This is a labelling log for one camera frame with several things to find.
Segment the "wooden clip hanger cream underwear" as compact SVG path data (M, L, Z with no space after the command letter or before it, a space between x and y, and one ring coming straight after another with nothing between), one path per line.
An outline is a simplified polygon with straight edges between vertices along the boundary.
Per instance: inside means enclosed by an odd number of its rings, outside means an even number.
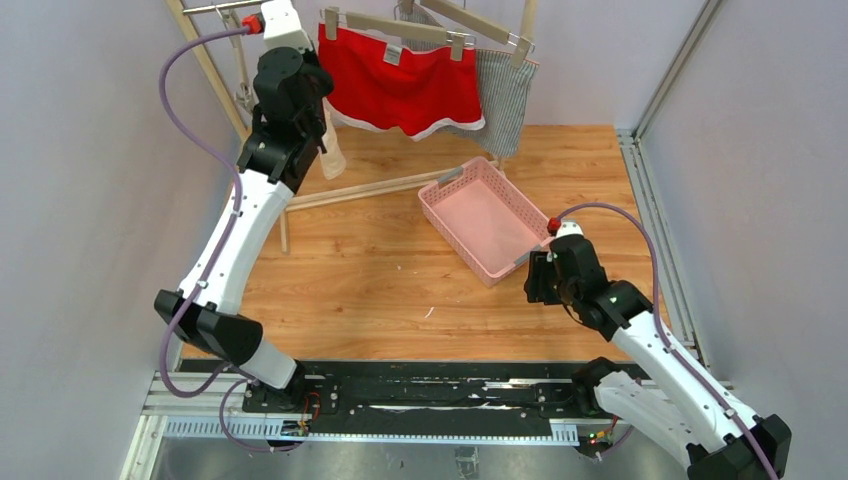
M216 8L216 12L222 24L228 30L242 26L241 19L234 9L222 10ZM231 36L230 43L237 73L237 83L234 88L233 99L236 105L246 114L251 114L255 106L255 98L252 87L249 84L247 63L241 37Z

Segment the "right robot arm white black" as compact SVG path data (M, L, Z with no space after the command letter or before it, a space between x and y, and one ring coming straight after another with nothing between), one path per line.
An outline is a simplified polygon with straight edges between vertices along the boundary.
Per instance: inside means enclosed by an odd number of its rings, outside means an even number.
M690 479L781 479L792 432L776 414L761 416L701 365L656 320L632 283L607 278L594 246L579 233L528 256L531 303L561 305L634 360L663 398L622 367L599 357L572 377L582 407L630 424L673 456Z

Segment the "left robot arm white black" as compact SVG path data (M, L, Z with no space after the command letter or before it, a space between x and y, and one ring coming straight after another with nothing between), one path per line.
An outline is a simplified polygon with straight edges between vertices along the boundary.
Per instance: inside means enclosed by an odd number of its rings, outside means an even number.
M213 235L174 291L154 308L172 338L213 355L286 400L304 389L302 364L240 313L246 283L278 217L323 150L322 100L333 89L313 52L277 47L258 62L251 133L233 164L236 179Z

